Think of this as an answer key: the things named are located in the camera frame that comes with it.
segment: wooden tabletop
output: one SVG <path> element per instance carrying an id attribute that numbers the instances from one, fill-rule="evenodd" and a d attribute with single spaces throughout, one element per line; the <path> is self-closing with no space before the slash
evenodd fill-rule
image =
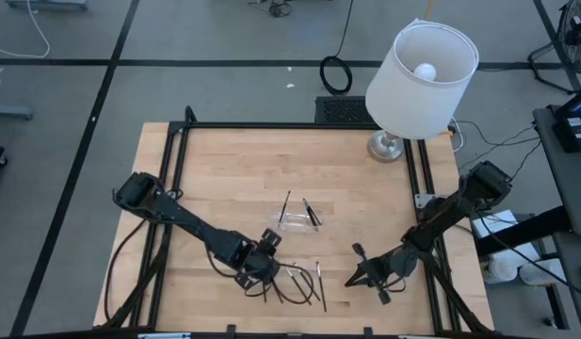
<path id="1" fill-rule="evenodd" d="M 158 173 L 167 129 L 167 123 L 144 124 L 133 171 Z M 363 327 L 372 327 L 376 334 L 432 334 L 421 263 L 406 279 L 406 290 L 393 293 L 386 306 L 373 289 L 344 287 L 359 262 L 351 244 L 360 242 L 374 257 L 399 245 L 399 238 L 415 224 L 405 156 L 391 164 L 374 161 L 365 148 L 371 134 L 359 130 L 190 130 L 181 183 L 185 195 L 179 203 L 210 224 L 258 240 L 268 226 L 269 214 L 279 208 L 289 189 L 291 205 L 304 197 L 314 209 L 323 211 L 325 224 L 317 234 L 279 232 L 282 243 L 275 257 L 308 269 L 315 269 L 316 261 L 321 263 L 328 311 L 324 313 L 316 299 L 309 306 L 280 304 L 272 292 L 267 303 L 245 297 L 233 280 L 220 277 L 210 267 L 200 241 L 173 228 L 157 329 L 225 331 L 228 324 L 235 324 L 239 332 L 363 333 Z M 440 135 L 427 145 L 437 193 L 453 193 L 458 172 L 449 136 Z M 414 151 L 420 170 L 417 147 Z M 167 183 L 172 181 L 175 155 L 173 151 Z M 114 248 L 138 222 L 129 213 L 121 214 Z M 125 245 L 116 262 L 111 314 L 137 281 L 146 229 Z M 454 285 L 482 323 L 492 327 L 472 236 L 453 228 L 444 238 Z M 300 299 L 285 272 L 278 277 L 281 289 Z M 149 287 L 144 311 L 151 295 Z M 95 324 L 105 322 L 102 302 L 103 298 Z M 440 302 L 444 305 L 442 293 Z M 142 319 L 145 323 L 147 312 Z"/>

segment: black floor stripe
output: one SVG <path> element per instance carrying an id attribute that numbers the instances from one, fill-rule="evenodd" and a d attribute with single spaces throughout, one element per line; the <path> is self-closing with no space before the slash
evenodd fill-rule
<path id="1" fill-rule="evenodd" d="M 543 26 L 545 27 L 545 31 L 547 32 L 547 35 L 550 37 L 550 41 L 554 44 L 554 50 L 556 50 L 557 57 L 560 59 L 561 63 L 564 65 L 564 70 L 566 71 L 566 76 L 569 78 L 569 82 L 571 83 L 571 86 L 573 87 L 574 90 L 581 89 L 581 84 L 579 83 L 579 79 L 576 77 L 576 73 L 573 70 L 573 67 L 571 65 L 571 61 L 566 56 L 566 52 L 564 52 L 562 45 L 559 43 L 559 41 L 556 40 L 556 31 L 554 29 L 554 26 L 552 25 L 552 21 L 550 20 L 550 17 L 547 15 L 547 11 L 545 10 L 543 3 L 541 2 L 541 0 L 533 0 L 533 4 L 535 4 L 535 8 L 537 9 L 537 12 L 539 13 L 539 16 L 541 18 L 541 22 L 543 23 Z"/>
<path id="2" fill-rule="evenodd" d="M 0 66 L 108 66 L 109 59 L 0 58 Z"/>
<path id="3" fill-rule="evenodd" d="M 0 58 L 0 66 L 108 66 L 105 59 L 12 59 Z M 168 59 L 122 59 L 118 67 L 319 67 L 321 60 L 168 60 Z M 346 60 L 353 68 L 378 68 L 382 61 Z M 559 70 L 559 62 L 538 62 L 541 70 Z M 480 62 L 478 69 L 485 70 L 530 70 L 526 61 Z"/>
<path id="4" fill-rule="evenodd" d="M 131 23 L 136 15 L 137 6 L 139 5 L 139 0 L 133 0 L 131 6 L 127 11 L 127 15 L 122 24 L 121 33 L 117 39 L 114 51 L 112 52 L 112 58 L 106 69 L 104 80 L 98 91 L 97 98 L 91 109 L 91 114 L 79 148 L 74 156 L 73 165 L 71 171 L 66 180 L 66 184 L 60 196 L 60 200 L 57 203 L 56 212 L 54 213 L 54 218 L 45 237 L 45 242 L 41 248 L 39 259 L 35 264 L 35 269 L 31 275 L 30 282 L 26 287 L 26 292 L 24 293 L 23 301 L 18 309 L 18 314 L 16 314 L 16 319 L 12 326 L 10 336 L 20 336 L 23 335 L 26 324 L 28 323 L 28 318 L 31 315 L 35 300 L 37 299 L 37 294 L 39 293 L 43 277 L 45 276 L 45 271 L 47 270 L 49 261 L 54 252 L 54 247 L 56 246 L 57 237 L 59 236 L 60 229 L 62 228 L 62 223 L 66 217 L 66 211 L 73 197 L 74 188 L 76 187 L 76 182 L 78 181 L 79 174 L 81 173 L 81 168 L 83 167 L 83 162 L 87 155 L 89 144 L 91 142 L 91 137 L 95 131 L 95 126 L 100 118 L 100 113 L 102 112 L 102 107 L 104 106 L 106 95 L 110 89 L 110 84 L 112 83 L 112 78 L 114 77 L 114 71 L 117 68 L 117 62 L 121 58 L 122 48 L 129 35 L 129 30 L 131 28 Z"/>

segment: light bulb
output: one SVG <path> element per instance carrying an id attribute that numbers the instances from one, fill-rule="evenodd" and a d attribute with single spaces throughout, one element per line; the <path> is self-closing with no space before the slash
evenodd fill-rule
<path id="1" fill-rule="evenodd" d="M 425 62 L 423 64 L 419 64 L 415 70 L 413 70 L 413 74 L 421 79 L 434 81 L 434 79 L 437 77 L 437 69 L 435 69 L 434 66 L 430 65 L 429 63 Z"/>

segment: clear plastic box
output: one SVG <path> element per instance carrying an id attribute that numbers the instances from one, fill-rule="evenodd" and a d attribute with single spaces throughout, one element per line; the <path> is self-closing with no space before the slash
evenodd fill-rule
<path id="1" fill-rule="evenodd" d="M 325 225 L 324 213 L 314 206 L 311 205 L 311 208 L 321 225 L 314 226 L 303 202 L 288 202 L 283 212 L 282 221 L 280 221 L 282 208 L 283 203 L 273 205 L 268 217 L 269 228 L 295 233 L 316 233 L 323 230 L 322 227 Z"/>

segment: table lamp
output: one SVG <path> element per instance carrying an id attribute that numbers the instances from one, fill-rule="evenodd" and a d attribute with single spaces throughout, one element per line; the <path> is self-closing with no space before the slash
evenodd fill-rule
<path id="1" fill-rule="evenodd" d="M 445 131 L 477 65 L 476 46 L 455 28 L 416 20 L 401 30 L 365 94 L 382 129 L 368 141 L 370 155 L 391 162 L 403 153 L 400 137 Z"/>

